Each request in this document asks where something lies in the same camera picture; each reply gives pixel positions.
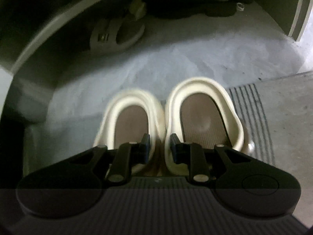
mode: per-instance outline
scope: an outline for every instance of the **gray floor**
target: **gray floor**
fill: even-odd
[[[177,83],[192,76],[213,78],[225,88],[256,82],[272,137],[275,164],[301,182],[305,197],[300,200],[296,216],[311,226],[311,135],[302,123],[312,127],[313,119],[308,115],[313,100],[309,88],[294,87],[303,78],[285,85],[267,80],[311,69],[313,45],[309,40],[313,29],[309,27],[303,40],[295,43],[256,3],[229,18],[147,17],[145,22],[145,35],[131,49],[94,59],[78,56],[63,73],[46,123],[26,130],[25,171],[90,148],[106,104],[121,89],[140,87],[165,100]]]

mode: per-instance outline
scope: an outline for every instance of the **curved shelf edge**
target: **curved shelf edge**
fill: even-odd
[[[80,0],[75,4],[66,5],[54,17],[51,18],[40,31],[37,32],[35,37],[27,44],[21,54],[18,56],[14,65],[12,66],[11,73],[15,75],[22,67],[24,62],[55,32],[64,26],[71,19],[76,17],[85,9],[91,7],[101,0]]]

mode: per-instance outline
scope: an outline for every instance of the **white wall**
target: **white wall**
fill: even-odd
[[[0,117],[13,76],[0,66]]]

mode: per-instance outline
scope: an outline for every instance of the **brown insole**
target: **brown insole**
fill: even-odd
[[[180,118],[185,142],[211,149],[216,144],[232,147],[219,109],[210,96],[196,93],[187,97]]]
[[[127,142],[141,142],[145,133],[149,133],[146,111],[140,106],[129,106],[117,118],[114,147]]]

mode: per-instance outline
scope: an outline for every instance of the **slipper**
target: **slipper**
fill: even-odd
[[[143,135],[150,135],[149,161],[157,148],[157,141],[165,138],[164,111],[161,103],[149,92],[131,89],[117,94],[108,104],[94,147],[106,145],[118,149],[127,142],[141,142]],[[146,165],[132,167],[132,174]]]
[[[186,164],[175,164],[170,149],[170,136],[181,142],[194,142],[213,149],[217,144],[241,151],[244,129],[226,90],[208,78],[191,78],[177,85],[165,108],[167,134],[165,163],[175,175],[188,175]]]
[[[145,25],[139,21],[124,19],[100,19],[90,37],[92,54],[108,54],[122,51],[134,45],[143,35]]]

